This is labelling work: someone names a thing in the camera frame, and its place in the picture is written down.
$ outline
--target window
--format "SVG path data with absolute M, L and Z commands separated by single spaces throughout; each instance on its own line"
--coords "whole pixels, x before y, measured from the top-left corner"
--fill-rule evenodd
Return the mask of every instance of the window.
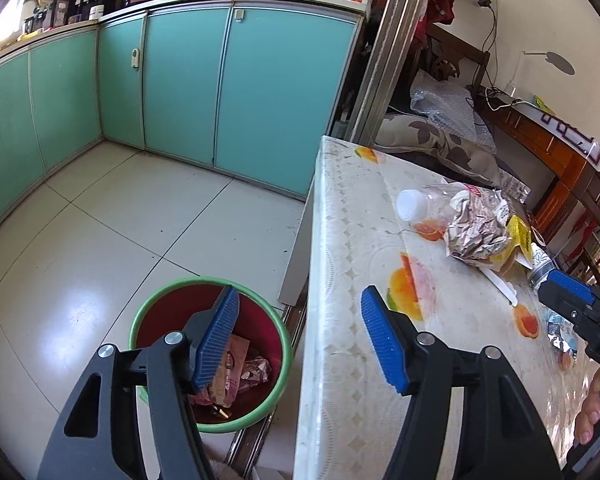
M 6 40 L 11 34 L 20 30 L 23 5 L 24 0 L 9 0 L 0 13 L 0 41 Z

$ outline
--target plastic bottle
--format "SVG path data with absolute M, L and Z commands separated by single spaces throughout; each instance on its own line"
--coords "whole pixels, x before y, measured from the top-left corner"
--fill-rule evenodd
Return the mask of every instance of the plastic bottle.
M 395 201 L 398 216 L 409 222 L 414 231 L 427 240 L 440 240 L 456 215 L 451 199 L 468 192 L 464 184 L 433 184 L 422 189 L 405 189 Z

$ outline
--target green rim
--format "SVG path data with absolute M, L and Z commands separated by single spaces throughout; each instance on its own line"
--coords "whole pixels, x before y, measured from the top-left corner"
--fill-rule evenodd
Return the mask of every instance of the green rim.
M 276 326 L 276 330 L 278 331 L 278 335 L 280 336 L 280 343 L 282 345 L 282 367 L 280 368 L 280 375 L 278 380 L 276 381 L 273 390 L 269 394 L 269 396 L 262 401 L 262 403 L 251 413 L 247 413 L 247 415 L 242 416 L 241 418 L 237 418 L 236 420 L 231 420 L 229 422 L 220 422 L 219 424 L 198 424 L 198 431 L 202 433 L 231 433 L 232 431 L 242 430 L 243 428 L 247 428 L 252 424 L 258 422 L 261 418 L 264 418 L 268 415 L 275 405 L 280 400 L 280 397 L 285 391 L 286 382 L 288 380 L 289 371 L 291 370 L 291 361 L 292 361 L 292 350 L 291 350 L 291 341 L 289 339 L 289 334 L 286 331 L 286 327 L 282 323 L 280 316 L 278 313 L 263 300 L 259 295 L 257 295 L 252 290 L 249 290 L 245 286 L 240 285 L 239 283 L 230 282 L 229 280 L 223 280 L 221 278 L 212 278 L 209 276 L 195 276 L 192 278 L 183 278 L 180 280 L 176 280 L 175 282 L 171 282 L 169 285 L 156 290 L 140 307 L 136 316 L 134 317 L 134 322 L 131 324 L 131 332 L 129 333 L 129 348 L 132 350 L 136 348 L 136 338 L 138 337 L 138 330 L 140 329 L 140 324 L 144 319 L 144 316 L 149 311 L 149 309 L 154 305 L 156 301 L 158 301 L 161 297 L 169 294 L 172 290 L 176 290 L 177 288 L 182 288 L 183 286 L 188 285 L 203 285 L 203 284 L 211 284 L 211 285 L 232 285 L 239 292 L 247 296 L 248 298 L 255 301 L 271 318 L 273 324 Z M 144 386 L 140 386 L 140 398 L 144 400 L 144 402 L 148 402 L 149 396 L 147 390 Z

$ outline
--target lamp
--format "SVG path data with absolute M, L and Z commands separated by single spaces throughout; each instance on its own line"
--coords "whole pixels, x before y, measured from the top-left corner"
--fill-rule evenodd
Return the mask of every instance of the lamp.
M 551 63 L 555 66 L 560 72 L 565 73 L 566 75 L 575 75 L 576 71 L 566 59 L 564 59 L 559 54 L 555 52 L 525 52 L 524 50 L 520 52 L 520 56 L 518 57 L 518 63 L 516 65 L 516 69 L 513 73 L 513 77 L 507 83 L 507 86 L 504 88 L 504 93 L 513 97 L 513 94 L 516 93 L 516 89 L 518 86 L 516 85 L 516 76 L 518 75 L 518 70 L 520 70 L 520 65 L 522 65 L 525 56 L 546 56 L 544 60 L 547 63 Z

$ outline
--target teal cabinet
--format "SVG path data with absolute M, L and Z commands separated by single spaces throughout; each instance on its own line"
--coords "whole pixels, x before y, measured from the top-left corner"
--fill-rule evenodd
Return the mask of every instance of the teal cabinet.
M 96 31 L 30 53 L 33 117 L 47 171 L 100 136 L 96 104 Z
M 146 146 L 211 165 L 228 7 L 149 17 L 144 48 Z
M 278 9 L 233 13 L 216 166 L 306 195 L 356 24 Z
M 102 133 L 108 139 L 144 148 L 140 109 L 140 72 L 131 52 L 140 48 L 142 18 L 100 30 L 98 87 Z
M 45 174 L 29 97 L 29 54 L 0 65 L 0 215 Z

